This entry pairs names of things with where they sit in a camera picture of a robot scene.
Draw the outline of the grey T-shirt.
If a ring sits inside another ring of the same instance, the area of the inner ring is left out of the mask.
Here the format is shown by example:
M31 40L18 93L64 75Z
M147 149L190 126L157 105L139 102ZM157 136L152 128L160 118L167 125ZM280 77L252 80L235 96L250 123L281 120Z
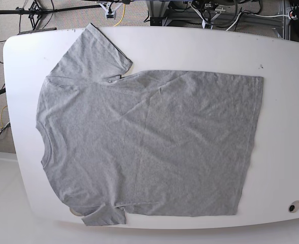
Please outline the grey T-shirt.
M56 196L87 226L236 215L263 78L131 67L89 24L46 76L36 128Z

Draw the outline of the tan round table grommet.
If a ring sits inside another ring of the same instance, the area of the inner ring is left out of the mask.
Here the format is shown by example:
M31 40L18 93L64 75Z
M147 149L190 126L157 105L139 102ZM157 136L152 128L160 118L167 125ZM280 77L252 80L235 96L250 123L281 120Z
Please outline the tan round table grommet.
M69 208L70 209L70 212L74 215L74 216L77 216L77 217L83 217L82 214L76 212L75 210L73 210L71 207Z

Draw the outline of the black tripod stand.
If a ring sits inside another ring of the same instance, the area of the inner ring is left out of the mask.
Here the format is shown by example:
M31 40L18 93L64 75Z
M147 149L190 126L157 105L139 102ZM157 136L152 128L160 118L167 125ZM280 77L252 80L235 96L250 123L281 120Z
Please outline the black tripod stand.
M31 30L36 31L38 29L45 29L50 21L53 19L54 14L77 11L77 10L88 10L88 9L96 9L102 8L102 6L107 7L107 2L97 2L94 1L93 5L85 5L85 6L75 6L75 7L67 7L67 8L56 8L54 1L50 1L51 8L44 8L38 1L31 1L31 4L28 8L26 8L26 4L28 1L25 1L22 7L16 7L12 10L0 10L0 15L18 15L19 23L18 23L18 33L22 33L21 25L22 25L22 16L27 16Z

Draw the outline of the round table grommet hole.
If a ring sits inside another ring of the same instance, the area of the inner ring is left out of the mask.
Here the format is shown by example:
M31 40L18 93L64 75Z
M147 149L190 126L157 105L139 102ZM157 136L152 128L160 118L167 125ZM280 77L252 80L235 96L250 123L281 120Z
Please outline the round table grommet hole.
M292 203L290 204L290 206L288 207L288 211L289 211L290 213L295 213L295 212L297 212L298 210L299 210L299 200L296 200L296 201L292 202Z

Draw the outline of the aluminium frame stand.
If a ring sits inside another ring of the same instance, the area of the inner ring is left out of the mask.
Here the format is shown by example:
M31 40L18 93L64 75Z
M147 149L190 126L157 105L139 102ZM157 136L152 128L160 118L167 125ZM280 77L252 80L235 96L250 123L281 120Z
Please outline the aluminium frame stand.
M277 38L290 40L288 1L146 1L151 26L189 26L245 31L271 29Z

